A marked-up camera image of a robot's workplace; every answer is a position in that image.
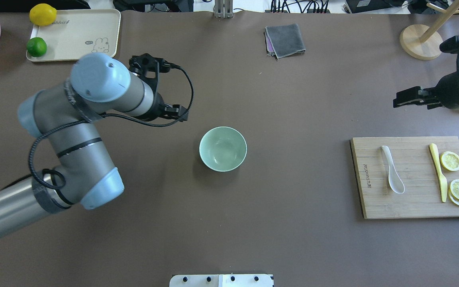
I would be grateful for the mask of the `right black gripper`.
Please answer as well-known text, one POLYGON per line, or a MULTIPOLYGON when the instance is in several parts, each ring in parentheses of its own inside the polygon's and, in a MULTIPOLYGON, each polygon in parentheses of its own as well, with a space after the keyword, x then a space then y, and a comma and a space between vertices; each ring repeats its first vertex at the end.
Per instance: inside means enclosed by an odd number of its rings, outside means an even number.
POLYGON ((452 110, 459 109, 459 75, 444 76, 434 87, 432 93, 429 89, 423 89, 420 86, 397 92, 397 97, 393 100, 393 107, 399 108, 406 105, 426 106, 427 109, 434 109, 442 105, 452 110))

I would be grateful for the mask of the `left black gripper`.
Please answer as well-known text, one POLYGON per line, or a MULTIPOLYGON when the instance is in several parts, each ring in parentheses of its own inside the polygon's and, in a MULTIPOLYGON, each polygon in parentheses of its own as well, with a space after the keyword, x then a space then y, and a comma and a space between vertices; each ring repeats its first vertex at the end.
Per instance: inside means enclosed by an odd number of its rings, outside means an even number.
POLYGON ((188 120, 189 108, 182 105, 166 105, 160 93, 154 95, 151 107, 139 116, 139 120, 150 122, 157 118, 184 122, 188 120))

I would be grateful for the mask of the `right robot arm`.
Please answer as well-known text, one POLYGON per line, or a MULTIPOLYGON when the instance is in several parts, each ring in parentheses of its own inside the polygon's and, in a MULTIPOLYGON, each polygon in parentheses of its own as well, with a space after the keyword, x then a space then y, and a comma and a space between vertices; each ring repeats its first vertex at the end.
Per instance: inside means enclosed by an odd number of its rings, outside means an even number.
POLYGON ((428 110, 445 107, 459 109, 459 71, 443 76, 437 85, 431 88, 414 86, 397 92, 393 107, 405 105, 426 106, 428 110))

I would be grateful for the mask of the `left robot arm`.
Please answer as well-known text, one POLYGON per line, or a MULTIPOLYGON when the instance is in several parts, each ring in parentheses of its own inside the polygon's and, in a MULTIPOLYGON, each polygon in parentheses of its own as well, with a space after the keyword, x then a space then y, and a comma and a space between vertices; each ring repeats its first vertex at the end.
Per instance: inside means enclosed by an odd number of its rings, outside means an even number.
POLYGON ((18 108, 21 126, 35 138, 29 176, 0 191, 0 238, 75 204, 93 210, 124 191, 120 173, 95 122, 121 118, 162 127, 186 121, 190 106, 170 105, 158 92, 160 73, 180 65, 150 54, 133 56, 129 67, 102 53, 82 56, 64 82, 38 91, 18 108))

